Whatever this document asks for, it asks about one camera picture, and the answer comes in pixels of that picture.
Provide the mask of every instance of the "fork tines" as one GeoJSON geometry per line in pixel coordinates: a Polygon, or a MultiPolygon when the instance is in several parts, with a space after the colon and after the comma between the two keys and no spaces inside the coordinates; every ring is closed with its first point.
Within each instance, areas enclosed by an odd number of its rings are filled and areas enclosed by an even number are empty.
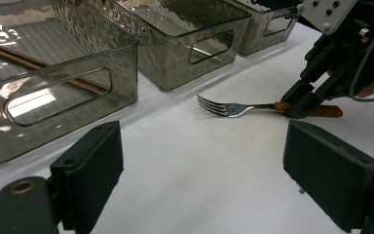
{"type": "Polygon", "coordinates": [[[208,110],[209,112],[222,116],[222,117],[227,117],[227,112],[226,112],[226,105],[222,103],[217,103],[208,99],[205,99],[204,97],[201,97],[197,95],[197,100],[199,101],[199,105],[208,110]]]}

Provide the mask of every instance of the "metal bolt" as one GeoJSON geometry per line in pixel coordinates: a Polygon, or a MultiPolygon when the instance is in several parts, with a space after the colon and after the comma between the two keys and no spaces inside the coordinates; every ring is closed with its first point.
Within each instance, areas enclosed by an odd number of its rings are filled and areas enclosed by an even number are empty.
{"type": "Polygon", "coordinates": [[[328,31],[328,30],[330,30],[331,27],[332,27],[332,24],[330,24],[329,22],[326,22],[321,26],[323,31],[328,31]]]}
{"type": "Polygon", "coordinates": [[[305,6],[303,6],[303,4],[299,4],[299,5],[297,5],[297,11],[298,11],[299,13],[303,12],[304,9],[305,9],[305,6]]]}
{"type": "Polygon", "coordinates": [[[362,36],[362,37],[368,37],[369,33],[370,33],[369,29],[363,28],[363,29],[360,30],[359,35],[362,36]]]}

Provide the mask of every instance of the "plastic storage bin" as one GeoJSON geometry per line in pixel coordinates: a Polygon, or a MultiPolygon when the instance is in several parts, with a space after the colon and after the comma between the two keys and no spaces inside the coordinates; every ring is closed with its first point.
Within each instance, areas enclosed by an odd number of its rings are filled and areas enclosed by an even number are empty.
{"type": "Polygon", "coordinates": [[[78,1],[0,2],[0,163],[136,102],[126,31],[78,1]]]}
{"type": "Polygon", "coordinates": [[[138,69],[170,91],[234,61],[250,14],[223,0],[88,0],[139,41],[138,69]]]}
{"type": "Polygon", "coordinates": [[[251,13],[239,48],[241,56],[249,56],[286,41],[297,21],[297,9],[292,1],[226,1],[251,13]]]}

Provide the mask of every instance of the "screw hole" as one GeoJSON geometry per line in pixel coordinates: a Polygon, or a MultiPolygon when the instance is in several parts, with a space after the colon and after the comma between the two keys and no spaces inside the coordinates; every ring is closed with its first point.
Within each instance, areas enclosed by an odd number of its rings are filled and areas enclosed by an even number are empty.
{"type": "Polygon", "coordinates": [[[34,181],[22,181],[11,187],[11,193],[14,195],[23,194],[30,191],[35,185],[34,181]]]}

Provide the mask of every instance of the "bin handle cutout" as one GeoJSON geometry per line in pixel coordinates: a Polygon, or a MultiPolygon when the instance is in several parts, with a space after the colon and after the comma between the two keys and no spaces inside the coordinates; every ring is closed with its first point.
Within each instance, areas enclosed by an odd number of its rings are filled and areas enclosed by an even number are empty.
{"type": "Polygon", "coordinates": [[[291,26],[293,19],[293,14],[271,19],[264,30],[263,36],[268,37],[286,31],[291,26]]]}
{"type": "Polygon", "coordinates": [[[197,64],[207,59],[221,62],[222,60],[217,56],[230,49],[234,37],[235,32],[231,30],[197,41],[190,50],[190,64],[197,64]]]}
{"type": "Polygon", "coordinates": [[[30,127],[50,120],[95,98],[100,98],[109,93],[111,88],[110,70],[100,68],[71,77],[61,83],[55,82],[52,85],[46,85],[27,94],[12,95],[5,101],[3,109],[13,123],[21,127],[30,127]],[[72,82],[79,82],[84,75],[87,82],[97,83],[103,89],[95,92],[71,85],[72,82]]]}

